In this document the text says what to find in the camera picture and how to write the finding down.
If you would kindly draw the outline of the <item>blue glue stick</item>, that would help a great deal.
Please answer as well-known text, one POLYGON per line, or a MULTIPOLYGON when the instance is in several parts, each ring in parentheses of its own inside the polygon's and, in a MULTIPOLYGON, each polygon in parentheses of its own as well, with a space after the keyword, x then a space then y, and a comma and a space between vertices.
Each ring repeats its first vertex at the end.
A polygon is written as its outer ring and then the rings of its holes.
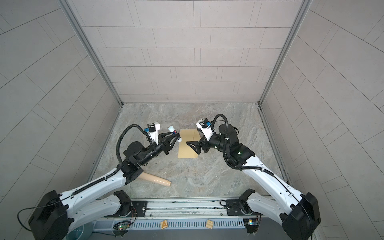
POLYGON ((178 143, 180 143, 182 141, 180 134, 176 131, 176 129, 173 126, 168 127, 168 130, 171 134, 177 135, 177 142, 178 143))

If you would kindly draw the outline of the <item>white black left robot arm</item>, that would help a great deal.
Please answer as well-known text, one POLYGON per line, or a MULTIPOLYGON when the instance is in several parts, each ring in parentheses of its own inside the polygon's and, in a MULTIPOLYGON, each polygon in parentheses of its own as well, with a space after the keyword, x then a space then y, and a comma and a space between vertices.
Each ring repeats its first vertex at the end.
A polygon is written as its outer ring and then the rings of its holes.
POLYGON ((105 216, 126 216, 131 200, 121 187, 133 182, 142 173, 142 166, 160 153, 168 154, 176 142, 176 131, 158 135, 158 142, 144 147, 132 142, 126 156, 116 168, 104 176, 69 191, 46 193, 35 208, 28 224, 36 240, 61 240, 77 227, 105 216))

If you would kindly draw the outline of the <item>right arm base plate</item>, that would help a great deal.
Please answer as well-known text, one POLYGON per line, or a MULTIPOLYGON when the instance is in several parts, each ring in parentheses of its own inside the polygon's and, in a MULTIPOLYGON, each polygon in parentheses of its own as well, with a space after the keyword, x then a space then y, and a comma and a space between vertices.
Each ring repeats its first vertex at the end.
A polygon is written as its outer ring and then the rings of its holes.
POLYGON ((240 200, 238 199, 227 199, 220 201, 222 205, 227 210, 228 216, 258 216, 260 213, 252 212, 251 210, 243 210, 241 208, 240 200))

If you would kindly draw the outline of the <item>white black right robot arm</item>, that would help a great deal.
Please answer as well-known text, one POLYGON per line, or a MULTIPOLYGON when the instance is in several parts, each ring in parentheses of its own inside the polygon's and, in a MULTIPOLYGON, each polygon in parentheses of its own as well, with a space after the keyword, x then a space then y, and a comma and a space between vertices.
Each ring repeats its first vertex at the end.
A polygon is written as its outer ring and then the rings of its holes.
POLYGON ((308 240, 321 223, 319 203, 311 194, 303 194, 273 173, 256 154, 240 143, 237 130, 230 124, 222 124, 216 133, 213 123, 199 120, 199 141, 187 142, 197 154, 216 149, 223 154, 226 164, 244 172, 270 195, 267 199, 253 190, 240 197, 246 210, 260 213, 282 225, 292 240, 308 240))

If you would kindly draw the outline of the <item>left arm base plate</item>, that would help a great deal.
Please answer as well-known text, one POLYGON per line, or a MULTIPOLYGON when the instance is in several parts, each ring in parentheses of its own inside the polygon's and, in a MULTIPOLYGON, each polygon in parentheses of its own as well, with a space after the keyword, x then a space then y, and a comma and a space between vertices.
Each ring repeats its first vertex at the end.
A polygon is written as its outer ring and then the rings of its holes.
POLYGON ((147 206, 147 201, 133 201, 129 207, 121 207, 116 214, 105 218, 141 218, 145 216, 147 206))

